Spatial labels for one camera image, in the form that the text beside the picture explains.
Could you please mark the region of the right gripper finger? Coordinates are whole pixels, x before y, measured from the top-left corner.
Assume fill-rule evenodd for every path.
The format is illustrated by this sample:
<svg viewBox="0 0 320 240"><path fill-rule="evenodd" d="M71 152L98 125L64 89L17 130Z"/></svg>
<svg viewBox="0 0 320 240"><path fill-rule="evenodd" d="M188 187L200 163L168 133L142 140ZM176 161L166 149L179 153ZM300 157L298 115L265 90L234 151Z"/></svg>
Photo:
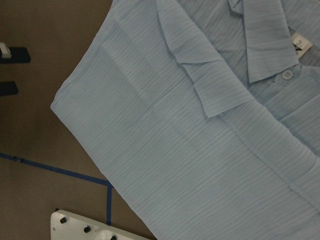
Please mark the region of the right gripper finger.
<svg viewBox="0 0 320 240"><path fill-rule="evenodd" d="M14 81L0 82L0 96L10 96L18 94L18 88Z"/></svg>
<svg viewBox="0 0 320 240"><path fill-rule="evenodd" d="M25 47L8 47L4 42L0 43L1 63L30 63L31 57Z"/></svg>

